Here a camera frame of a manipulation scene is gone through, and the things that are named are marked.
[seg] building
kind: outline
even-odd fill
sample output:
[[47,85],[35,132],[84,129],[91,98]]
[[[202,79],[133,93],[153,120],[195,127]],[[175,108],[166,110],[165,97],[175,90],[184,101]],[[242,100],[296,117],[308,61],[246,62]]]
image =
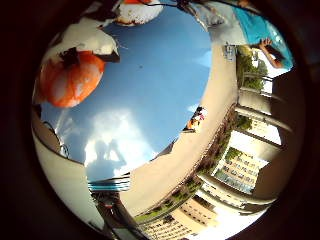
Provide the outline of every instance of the building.
[[216,226],[217,214],[189,199],[170,215],[141,226],[150,237],[157,240],[176,240],[188,235],[197,235],[208,226]]
[[245,153],[233,159],[225,159],[222,163],[222,168],[214,176],[227,185],[247,194],[252,194],[259,170],[266,165],[265,161]]
[[214,206],[213,208],[223,208],[236,214],[252,214],[255,211],[248,209],[247,206],[256,205],[265,208],[265,205],[269,205],[275,200],[253,197],[226,186],[226,183],[209,174],[198,174],[198,177],[204,181],[204,184],[196,192],[196,195]]

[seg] person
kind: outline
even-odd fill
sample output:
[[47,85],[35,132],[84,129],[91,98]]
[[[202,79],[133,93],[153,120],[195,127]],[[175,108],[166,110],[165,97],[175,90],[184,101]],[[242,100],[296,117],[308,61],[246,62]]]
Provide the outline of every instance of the person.
[[[238,1],[238,6],[242,8],[249,4],[248,0]],[[205,1],[194,5],[211,34],[213,44],[258,47],[274,68],[290,70],[293,67],[290,50],[279,31],[268,20],[220,2]]]

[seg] tree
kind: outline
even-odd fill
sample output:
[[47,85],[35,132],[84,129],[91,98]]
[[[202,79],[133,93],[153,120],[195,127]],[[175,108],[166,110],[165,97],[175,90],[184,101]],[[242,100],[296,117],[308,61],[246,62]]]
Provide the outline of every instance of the tree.
[[239,115],[237,118],[237,128],[243,131],[252,129],[252,119]]
[[[237,55],[237,77],[242,79],[243,73],[256,73],[261,76],[268,75],[268,68],[264,61],[258,60],[257,67],[252,65],[252,56]],[[243,82],[244,87],[253,88],[257,90],[263,89],[264,82],[261,77],[245,78]]]
[[241,154],[242,154],[242,152],[239,151],[238,149],[230,147],[226,156],[225,156],[225,159],[231,160],[231,159],[234,159],[235,157],[240,156]]

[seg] pavement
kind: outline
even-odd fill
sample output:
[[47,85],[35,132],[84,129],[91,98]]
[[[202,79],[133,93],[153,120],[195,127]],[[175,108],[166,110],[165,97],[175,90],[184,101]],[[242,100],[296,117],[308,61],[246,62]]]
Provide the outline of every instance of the pavement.
[[192,171],[213,138],[230,106],[237,101],[236,62],[224,58],[221,46],[212,47],[213,65],[200,105],[208,110],[201,131],[181,133],[172,152],[131,172],[131,188],[120,198],[132,216],[148,210],[173,192]]

